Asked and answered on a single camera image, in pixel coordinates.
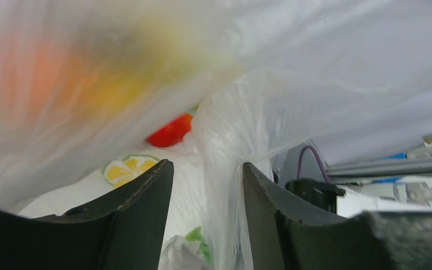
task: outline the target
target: purple cable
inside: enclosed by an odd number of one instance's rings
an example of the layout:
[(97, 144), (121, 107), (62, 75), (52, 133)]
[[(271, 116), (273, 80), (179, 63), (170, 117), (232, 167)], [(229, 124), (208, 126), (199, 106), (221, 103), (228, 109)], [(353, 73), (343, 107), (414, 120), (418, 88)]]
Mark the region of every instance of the purple cable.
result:
[(317, 153), (317, 150), (311, 146), (311, 145), (306, 145), (304, 148), (302, 148), (302, 151), (300, 152), (299, 155), (299, 165), (297, 167), (297, 178), (296, 180), (300, 179), (300, 173), (302, 171), (302, 157), (304, 156), (304, 153), (307, 149), (310, 149), (312, 151), (312, 153), (314, 154), (314, 156), (316, 157), (317, 160), (317, 165), (319, 165), (319, 169), (322, 173), (322, 177), (325, 180), (326, 183), (331, 183), (330, 179), (329, 179), (329, 175), (327, 174), (327, 172), (325, 171), (324, 167), (323, 167), (323, 163), (322, 160), (319, 156), (319, 154)]

